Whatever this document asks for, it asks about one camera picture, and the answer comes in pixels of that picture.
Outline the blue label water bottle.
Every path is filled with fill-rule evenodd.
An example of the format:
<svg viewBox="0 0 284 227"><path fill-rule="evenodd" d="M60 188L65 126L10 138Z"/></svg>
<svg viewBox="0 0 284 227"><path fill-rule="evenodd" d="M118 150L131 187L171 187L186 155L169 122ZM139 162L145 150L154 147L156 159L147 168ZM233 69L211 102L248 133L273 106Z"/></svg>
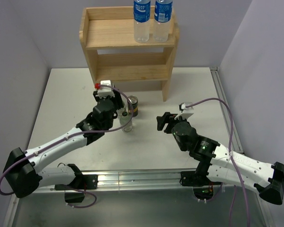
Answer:
<svg viewBox="0 0 284 227"><path fill-rule="evenodd" d="M156 42L166 42L169 36L173 1L157 0L154 10L153 38Z"/></svg>

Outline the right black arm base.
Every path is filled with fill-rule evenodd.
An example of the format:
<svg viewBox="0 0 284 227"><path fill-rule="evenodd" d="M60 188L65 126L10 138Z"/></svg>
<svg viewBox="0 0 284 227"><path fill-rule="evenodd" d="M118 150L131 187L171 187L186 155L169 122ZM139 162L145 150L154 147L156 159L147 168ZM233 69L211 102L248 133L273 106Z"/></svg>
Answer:
<svg viewBox="0 0 284 227"><path fill-rule="evenodd" d="M212 182L206 176L199 176L195 171L181 171L180 185L191 187L194 199L204 204L213 201L221 192L223 192L223 183Z"/></svg>

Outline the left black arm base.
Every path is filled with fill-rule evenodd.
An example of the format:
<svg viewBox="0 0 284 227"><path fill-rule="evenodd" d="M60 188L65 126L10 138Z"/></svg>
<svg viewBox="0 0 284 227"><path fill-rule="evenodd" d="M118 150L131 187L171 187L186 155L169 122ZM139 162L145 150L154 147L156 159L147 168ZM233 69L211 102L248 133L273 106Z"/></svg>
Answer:
<svg viewBox="0 0 284 227"><path fill-rule="evenodd" d="M57 184L54 186L56 191L64 191L64 200L68 206L82 209L93 206L97 202L97 197L89 190L95 190L98 186L98 175L88 174L83 175L83 179L74 185ZM94 198L93 202L89 205L77 205L82 203L85 198L91 196Z"/></svg>

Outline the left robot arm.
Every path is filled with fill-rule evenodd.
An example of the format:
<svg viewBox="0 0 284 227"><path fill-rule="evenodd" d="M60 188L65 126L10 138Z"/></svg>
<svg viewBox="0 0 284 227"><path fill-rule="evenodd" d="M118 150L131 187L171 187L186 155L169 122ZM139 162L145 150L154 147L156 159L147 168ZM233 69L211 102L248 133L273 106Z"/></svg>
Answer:
<svg viewBox="0 0 284 227"><path fill-rule="evenodd" d="M97 105L85 119L64 135L36 148L12 150L3 170L13 194L24 198L36 189L49 185L80 189L85 177L75 164L48 168L62 156L95 142L112 130L117 110L123 108L124 94L109 90L104 95L100 90L93 93Z"/></svg>

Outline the black can yellow label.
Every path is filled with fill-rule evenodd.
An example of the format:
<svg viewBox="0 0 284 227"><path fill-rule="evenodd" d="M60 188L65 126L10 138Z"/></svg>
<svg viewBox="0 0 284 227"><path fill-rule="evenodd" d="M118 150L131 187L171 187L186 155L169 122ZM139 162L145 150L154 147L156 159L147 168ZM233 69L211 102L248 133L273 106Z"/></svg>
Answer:
<svg viewBox="0 0 284 227"><path fill-rule="evenodd" d="M127 103L127 109L128 113L131 115L133 114L133 117L136 117L138 115L138 98L136 96L128 96L128 99L130 102Z"/></svg>

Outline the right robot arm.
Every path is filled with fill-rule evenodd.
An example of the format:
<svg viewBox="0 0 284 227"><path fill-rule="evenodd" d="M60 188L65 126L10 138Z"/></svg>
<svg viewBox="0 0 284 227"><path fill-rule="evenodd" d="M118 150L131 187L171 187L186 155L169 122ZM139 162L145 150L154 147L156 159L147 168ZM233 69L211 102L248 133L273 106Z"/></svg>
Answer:
<svg viewBox="0 0 284 227"><path fill-rule="evenodd" d="M183 186L201 187L221 182L257 193L263 200L281 205L284 198L284 164L265 163L235 151L221 143L197 134L187 119L165 112L158 116L157 130L171 134L179 149L199 164L192 174L182 175Z"/></svg>

